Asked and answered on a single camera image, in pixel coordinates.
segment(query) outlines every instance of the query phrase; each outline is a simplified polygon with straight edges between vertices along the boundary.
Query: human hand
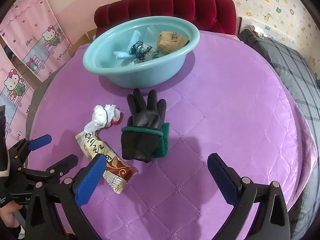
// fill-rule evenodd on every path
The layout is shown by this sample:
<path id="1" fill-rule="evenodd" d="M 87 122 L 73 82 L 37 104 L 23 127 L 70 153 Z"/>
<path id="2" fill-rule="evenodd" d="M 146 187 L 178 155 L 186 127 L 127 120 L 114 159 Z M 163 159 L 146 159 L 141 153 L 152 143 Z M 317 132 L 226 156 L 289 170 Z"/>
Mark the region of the human hand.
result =
<path id="1" fill-rule="evenodd" d="M 20 226 L 18 220 L 14 217 L 13 212 L 18 211 L 23 206 L 18 205 L 14 200 L 0 208 L 0 217 L 8 228 L 17 228 Z"/>

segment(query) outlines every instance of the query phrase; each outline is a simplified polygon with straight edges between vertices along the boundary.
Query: snack wrapper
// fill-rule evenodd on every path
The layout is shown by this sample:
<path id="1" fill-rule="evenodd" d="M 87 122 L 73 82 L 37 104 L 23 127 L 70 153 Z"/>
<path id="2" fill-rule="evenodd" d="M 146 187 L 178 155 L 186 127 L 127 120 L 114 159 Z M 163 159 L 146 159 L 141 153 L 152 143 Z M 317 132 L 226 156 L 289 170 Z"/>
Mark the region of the snack wrapper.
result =
<path id="1" fill-rule="evenodd" d="M 120 194 L 131 177 L 137 173 L 135 168 L 122 162 L 105 142 L 97 138 L 95 132 L 81 132 L 76 135 L 76 140 L 89 161 L 91 161 L 97 153 L 106 156 L 108 163 L 103 173 L 103 178 L 112 187 L 114 192 Z"/>

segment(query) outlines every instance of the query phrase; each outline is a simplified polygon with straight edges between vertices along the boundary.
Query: hello kitty curtain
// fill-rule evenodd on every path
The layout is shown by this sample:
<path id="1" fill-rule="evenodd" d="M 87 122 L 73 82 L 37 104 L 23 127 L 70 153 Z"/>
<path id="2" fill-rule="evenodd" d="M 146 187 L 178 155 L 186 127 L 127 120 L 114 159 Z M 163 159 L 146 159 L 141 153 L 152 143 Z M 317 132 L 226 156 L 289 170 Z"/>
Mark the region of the hello kitty curtain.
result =
<path id="1" fill-rule="evenodd" d="M 13 5 L 0 24 L 0 35 L 41 81 L 70 59 L 71 44 L 47 0 Z"/>
<path id="2" fill-rule="evenodd" d="M 0 46 L 0 106 L 5 105 L 5 141 L 9 149 L 26 137 L 27 115 L 33 89 L 13 67 Z"/>

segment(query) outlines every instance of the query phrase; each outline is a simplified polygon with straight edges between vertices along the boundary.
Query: tufted headboard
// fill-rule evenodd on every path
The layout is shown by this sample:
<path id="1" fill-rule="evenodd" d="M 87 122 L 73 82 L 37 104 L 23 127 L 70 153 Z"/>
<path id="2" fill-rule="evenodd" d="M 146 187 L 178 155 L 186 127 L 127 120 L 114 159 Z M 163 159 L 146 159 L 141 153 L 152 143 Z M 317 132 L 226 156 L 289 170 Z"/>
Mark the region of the tufted headboard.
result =
<path id="1" fill-rule="evenodd" d="M 236 33 L 236 8 L 232 0 L 122 0 L 96 10 L 96 36 L 120 23 L 156 15 L 185 19 L 199 30 Z"/>

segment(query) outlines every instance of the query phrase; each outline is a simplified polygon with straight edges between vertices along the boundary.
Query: purple quilted bedspread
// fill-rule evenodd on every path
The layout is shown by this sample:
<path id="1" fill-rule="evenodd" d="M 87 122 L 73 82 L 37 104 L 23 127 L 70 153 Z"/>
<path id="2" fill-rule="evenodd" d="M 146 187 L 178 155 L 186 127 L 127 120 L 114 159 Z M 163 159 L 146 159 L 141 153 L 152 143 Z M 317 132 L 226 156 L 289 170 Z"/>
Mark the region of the purple quilted bedspread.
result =
<path id="1" fill-rule="evenodd" d="M 124 113 L 120 125 L 99 133 L 121 156 L 121 128 L 130 116 L 126 96 L 132 91 L 87 72 L 82 65 L 86 48 L 78 49 L 41 101 L 31 138 L 49 133 L 52 143 L 30 155 L 32 169 L 45 170 L 71 153 L 79 165 L 68 176 L 86 166 L 75 135 L 96 105 L 115 104 Z M 103 239 L 212 239 L 232 210 L 206 166 L 213 152 L 241 177 L 261 184 L 277 180 L 287 207 L 294 204 L 315 165 L 316 147 L 295 102 L 257 52 L 240 41 L 201 32 L 182 69 L 155 89 L 158 99 L 167 101 L 168 156 L 128 162 L 139 172 L 119 195 L 101 179 L 82 210 Z"/>

